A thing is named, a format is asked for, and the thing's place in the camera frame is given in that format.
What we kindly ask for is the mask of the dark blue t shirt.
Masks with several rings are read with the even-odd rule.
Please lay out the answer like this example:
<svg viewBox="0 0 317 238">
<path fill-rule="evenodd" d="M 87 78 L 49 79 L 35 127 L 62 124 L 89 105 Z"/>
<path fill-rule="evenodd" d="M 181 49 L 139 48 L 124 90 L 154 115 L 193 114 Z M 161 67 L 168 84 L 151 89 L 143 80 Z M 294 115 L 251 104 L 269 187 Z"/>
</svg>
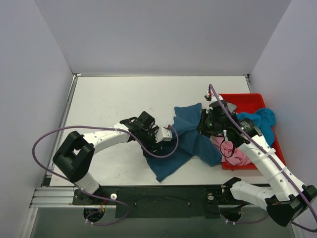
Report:
<svg viewBox="0 0 317 238">
<path fill-rule="evenodd" d="M 163 159 L 146 156 L 147 163 L 156 175 L 158 182 L 173 174 L 194 156 L 199 157 L 211 167 L 220 164 L 222 160 L 222 155 L 210 138 L 197 131 L 201 119 L 202 104 L 175 107 L 174 112 L 172 127 L 176 131 L 172 132 L 173 139 L 164 141 L 162 150 L 156 152 L 160 156 L 173 154 Z"/>
</svg>

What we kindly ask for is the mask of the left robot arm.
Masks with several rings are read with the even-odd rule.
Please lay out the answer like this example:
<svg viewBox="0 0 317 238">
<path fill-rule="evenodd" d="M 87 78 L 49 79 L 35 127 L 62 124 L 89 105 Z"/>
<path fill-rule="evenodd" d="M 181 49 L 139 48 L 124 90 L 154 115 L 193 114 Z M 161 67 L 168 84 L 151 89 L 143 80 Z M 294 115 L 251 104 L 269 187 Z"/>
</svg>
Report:
<svg viewBox="0 0 317 238">
<path fill-rule="evenodd" d="M 111 146 L 135 140 L 154 153 L 161 149 L 159 133 L 160 127 L 155 124 L 155 119 L 143 111 L 139 117 L 121 120 L 110 130 L 69 133 L 55 153 L 53 162 L 71 183 L 85 191 L 84 198 L 90 204 L 97 204 L 102 192 L 100 184 L 89 173 L 93 156 Z"/>
</svg>

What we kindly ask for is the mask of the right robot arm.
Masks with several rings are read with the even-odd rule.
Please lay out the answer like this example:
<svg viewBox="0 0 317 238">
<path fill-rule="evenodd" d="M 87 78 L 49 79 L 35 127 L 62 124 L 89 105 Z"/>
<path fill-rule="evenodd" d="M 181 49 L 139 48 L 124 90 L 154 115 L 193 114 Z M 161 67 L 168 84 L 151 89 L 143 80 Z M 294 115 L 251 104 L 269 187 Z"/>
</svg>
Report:
<svg viewBox="0 0 317 238">
<path fill-rule="evenodd" d="M 285 227 L 303 213 L 317 197 L 313 185 L 305 185 L 282 163 L 261 130 L 248 118 L 237 119 L 223 99 L 211 97 L 197 129 L 203 135 L 222 137 L 243 152 L 269 183 L 270 188 L 251 185 L 232 178 L 222 185 L 221 198 L 256 205 L 267 211 L 279 225 Z"/>
</svg>

